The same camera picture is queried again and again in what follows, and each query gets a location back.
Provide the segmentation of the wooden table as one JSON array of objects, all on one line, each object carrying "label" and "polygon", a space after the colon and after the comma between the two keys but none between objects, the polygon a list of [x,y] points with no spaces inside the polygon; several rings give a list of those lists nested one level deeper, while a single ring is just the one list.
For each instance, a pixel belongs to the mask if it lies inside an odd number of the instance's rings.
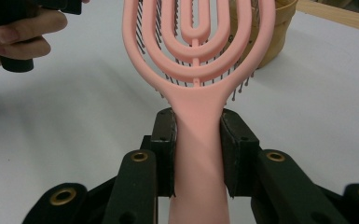
[{"label": "wooden table", "polygon": [[297,10],[359,30],[359,13],[357,12],[352,12],[338,7],[331,7],[312,0],[298,0]]}]

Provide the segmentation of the pink hairbrush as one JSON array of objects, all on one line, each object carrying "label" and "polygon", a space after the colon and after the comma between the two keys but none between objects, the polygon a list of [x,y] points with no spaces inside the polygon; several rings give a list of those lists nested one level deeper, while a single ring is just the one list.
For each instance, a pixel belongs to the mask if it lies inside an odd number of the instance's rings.
[{"label": "pink hairbrush", "polygon": [[231,93],[257,69],[274,31],[274,0],[124,0],[122,35],[137,72],[173,109],[177,137],[169,224],[229,224],[219,133]]}]

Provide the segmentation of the wooden cup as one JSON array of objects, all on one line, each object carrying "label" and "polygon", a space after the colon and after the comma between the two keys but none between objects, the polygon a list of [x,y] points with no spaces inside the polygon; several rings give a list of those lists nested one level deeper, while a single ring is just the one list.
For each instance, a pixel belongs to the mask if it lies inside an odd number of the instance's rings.
[{"label": "wooden cup", "polygon": [[[291,23],[293,16],[296,13],[297,0],[274,0],[274,1],[275,1],[274,32],[269,44],[269,48],[266,54],[264,55],[263,60],[258,66],[259,68],[262,68],[268,63],[270,63],[282,51],[285,43],[288,27]],[[239,28],[238,16],[237,16],[237,0],[229,0],[229,10],[230,10],[231,29],[230,29],[230,36],[228,39],[228,46],[232,42],[232,39],[235,37],[235,34],[237,33],[237,30]],[[245,51],[242,54],[241,61],[245,59],[245,57],[249,54],[249,52],[253,48],[258,33],[259,33],[259,18],[258,18],[257,6],[255,4],[252,4],[252,29],[248,40],[248,44],[246,46]]]}]

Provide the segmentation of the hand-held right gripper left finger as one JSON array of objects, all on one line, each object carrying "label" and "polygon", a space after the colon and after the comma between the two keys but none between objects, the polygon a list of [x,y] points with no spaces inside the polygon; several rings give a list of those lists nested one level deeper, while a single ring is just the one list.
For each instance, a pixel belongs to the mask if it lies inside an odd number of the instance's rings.
[{"label": "hand-held right gripper left finger", "polygon": [[176,120],[173,110],[160,110],[155,118],[152,133],[145,135],[141,149],[152,151],[157,160],[158,195],[174,195],[174,157],[176,146]]}]

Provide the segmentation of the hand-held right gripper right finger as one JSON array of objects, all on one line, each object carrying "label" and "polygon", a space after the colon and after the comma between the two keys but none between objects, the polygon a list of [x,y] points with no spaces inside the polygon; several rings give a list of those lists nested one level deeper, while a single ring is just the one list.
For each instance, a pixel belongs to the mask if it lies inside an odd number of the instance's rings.
[{"label": "hand-held right gripper right finger", "polygon": [[224,109],[220,118],[224,182],[230,197],[250,197],[259,140],[236,112]]}]

